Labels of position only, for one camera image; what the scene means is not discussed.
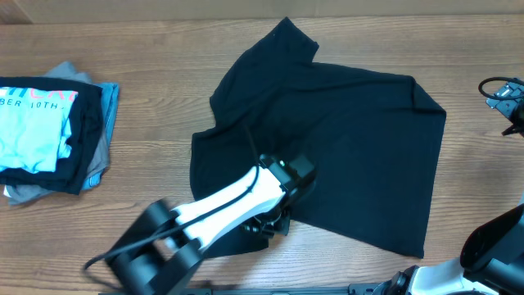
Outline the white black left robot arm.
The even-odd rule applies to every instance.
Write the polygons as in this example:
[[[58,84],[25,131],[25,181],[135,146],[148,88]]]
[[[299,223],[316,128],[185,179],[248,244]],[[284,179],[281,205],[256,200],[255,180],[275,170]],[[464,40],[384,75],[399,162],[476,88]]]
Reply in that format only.
[[[261,156],[239,180],[199,201],[152,203],[105,259],[127,294],[180,294],[225,234],[256,238],[289,231],[290,205],[314,187],[314,165],[303,155],[285,162]]]

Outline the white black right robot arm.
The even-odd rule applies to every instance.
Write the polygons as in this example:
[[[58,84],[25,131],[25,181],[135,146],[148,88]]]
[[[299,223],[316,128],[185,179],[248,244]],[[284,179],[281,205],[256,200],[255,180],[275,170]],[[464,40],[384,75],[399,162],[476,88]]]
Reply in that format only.
[[[413,265],[381,283],[347,289],[245,289],[236,294],[515,294],[523,293],[523,203],[475,229],[460,256],[434,266]]]

